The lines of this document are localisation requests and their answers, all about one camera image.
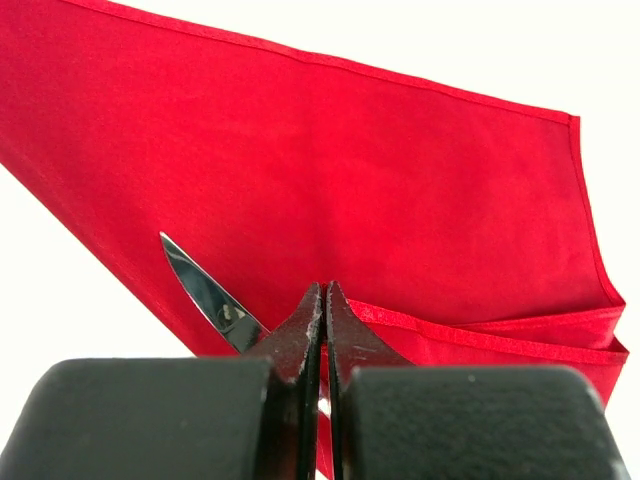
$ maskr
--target red fabric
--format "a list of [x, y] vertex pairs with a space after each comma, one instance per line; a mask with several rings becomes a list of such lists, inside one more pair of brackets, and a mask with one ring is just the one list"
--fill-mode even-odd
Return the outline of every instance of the red fabric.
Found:
[[194, 353], [166, 231], [268, 327], [312, 281], [420, 365], [627, 352], [579, 119], [104, 0], [0, 0], [0, 161]]

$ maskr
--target red towel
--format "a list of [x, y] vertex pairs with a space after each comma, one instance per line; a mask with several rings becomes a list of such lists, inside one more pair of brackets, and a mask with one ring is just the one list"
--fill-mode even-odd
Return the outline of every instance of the red towel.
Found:
[[416, 364], [567, 364], [608, 400], [578, 117], [105, 0], [0, 0], [0, 65], [2, 164], [194, 353], [232, 350], [161, 230], [269, 328], [336, 279]]

